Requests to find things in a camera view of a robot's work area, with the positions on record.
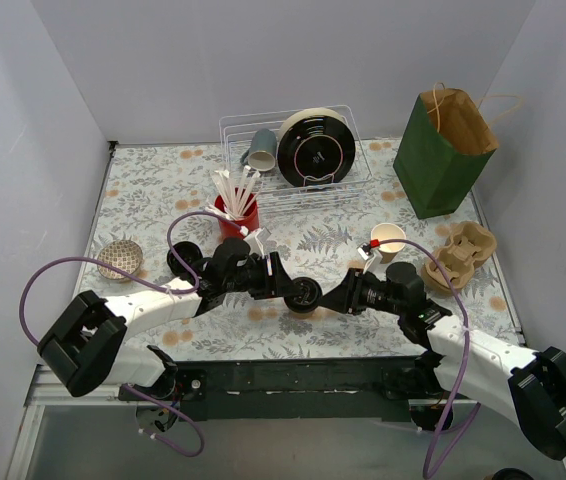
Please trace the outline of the brown paper coffee cup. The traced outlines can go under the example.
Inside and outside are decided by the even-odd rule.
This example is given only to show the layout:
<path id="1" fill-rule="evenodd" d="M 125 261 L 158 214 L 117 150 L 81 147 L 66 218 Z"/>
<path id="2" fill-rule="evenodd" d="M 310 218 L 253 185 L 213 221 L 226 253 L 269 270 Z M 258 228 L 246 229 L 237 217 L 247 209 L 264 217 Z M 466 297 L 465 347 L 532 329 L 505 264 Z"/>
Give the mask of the brown paper coffee cup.
<path id="1" fill-rule="evenodd" d="M 315 314 L 315 310 L 313 311 L 308 311 L 308 312 L 295 312 L 295 311 L 290 311 L 290 316 L 292 316 L 293 318 L 296 319 L 308 319 L 314 316 Z"/>

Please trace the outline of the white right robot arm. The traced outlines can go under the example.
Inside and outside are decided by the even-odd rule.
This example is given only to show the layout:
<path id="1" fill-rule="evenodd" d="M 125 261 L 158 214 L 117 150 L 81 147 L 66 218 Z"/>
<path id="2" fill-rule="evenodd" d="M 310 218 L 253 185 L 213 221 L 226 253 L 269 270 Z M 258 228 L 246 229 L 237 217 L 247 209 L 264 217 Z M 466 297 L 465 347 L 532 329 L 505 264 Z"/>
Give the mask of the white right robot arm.
<path id="1" fill-rule="evenodd" d="M 426 349 L 426 366 L 415 373 L 417 389 L 438 397 L 457 386 L 461 395 L 501 414 L 553 460 L 566 457 L 566 354 L 508 344 L 479 330 L 428 299 L 413 265 L 388 266 L 385 280 L 350 269 L 324 294 L 320 306 L 342 314 L 367 308 L 397 316 L 399 328 Z"/>

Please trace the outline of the black plastic cup lid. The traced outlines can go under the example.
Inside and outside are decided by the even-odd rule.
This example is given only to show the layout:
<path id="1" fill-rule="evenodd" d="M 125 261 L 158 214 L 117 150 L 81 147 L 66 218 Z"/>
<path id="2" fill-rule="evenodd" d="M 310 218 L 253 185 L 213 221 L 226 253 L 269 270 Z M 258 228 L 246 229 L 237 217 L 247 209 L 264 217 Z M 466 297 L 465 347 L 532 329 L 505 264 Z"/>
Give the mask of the black plastic cup lid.
<path id="1" fill-rule="evenodd" d="M 295 312 L 315 310 L 322 297 L 322 289 L 319 283 L 309 277 L 298 277 L 293 282 L 296 285 L 295 294 L 284 298 L 284 303 L 288 309 Z"/>

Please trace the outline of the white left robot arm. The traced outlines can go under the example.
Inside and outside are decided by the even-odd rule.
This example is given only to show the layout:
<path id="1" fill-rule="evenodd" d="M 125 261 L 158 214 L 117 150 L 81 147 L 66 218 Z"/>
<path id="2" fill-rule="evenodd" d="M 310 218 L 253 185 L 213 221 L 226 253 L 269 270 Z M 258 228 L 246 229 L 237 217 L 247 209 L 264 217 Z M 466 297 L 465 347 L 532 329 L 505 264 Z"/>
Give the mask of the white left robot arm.
<path id="1" fill-rule="evenodd" d="M 157 288 L 110 297 L 88 290 L 70 302 L 37 352 L 72 396 L 101 385 L 130 384 L 153 399 L 166 399 L 177 385 L 176 362 L 157 346 L 128 345 L 130 338 L 205 314 L 231 292 L 246 292 L 255 300 L 302 292 L 277 253 L 261 256 L 236 237 L 226 239 L 210 257 L 194 250 L 185 259 L 189 267 Z"/>

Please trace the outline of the green paper bag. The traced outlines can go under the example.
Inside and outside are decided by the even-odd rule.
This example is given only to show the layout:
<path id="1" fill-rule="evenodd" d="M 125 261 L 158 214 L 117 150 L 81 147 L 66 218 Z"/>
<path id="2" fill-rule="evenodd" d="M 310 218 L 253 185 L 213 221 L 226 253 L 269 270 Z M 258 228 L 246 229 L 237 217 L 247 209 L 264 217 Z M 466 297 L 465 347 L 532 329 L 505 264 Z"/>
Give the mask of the green paper bag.
<path id="1" fill-rule="evenodd" d="M 479 105 L 442 83 L 417 97 L 393 167 L 418 219 L 455 212 L 499 148 Z"/>

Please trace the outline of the cardboard cup carrier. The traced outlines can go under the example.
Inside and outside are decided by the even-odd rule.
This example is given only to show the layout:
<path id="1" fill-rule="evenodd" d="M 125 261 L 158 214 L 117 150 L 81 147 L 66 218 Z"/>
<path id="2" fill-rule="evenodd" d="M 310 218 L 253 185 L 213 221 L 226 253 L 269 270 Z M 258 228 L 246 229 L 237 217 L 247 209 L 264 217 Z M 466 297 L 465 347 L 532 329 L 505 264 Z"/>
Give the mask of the cardboard cup carrier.
<path id="1" fill-rule="evenodd" d="M 461 292 L 497 248 L 496 237 L 476 222 L 456 225 L 434 258 L 442 265 L 457 292 Z"/>

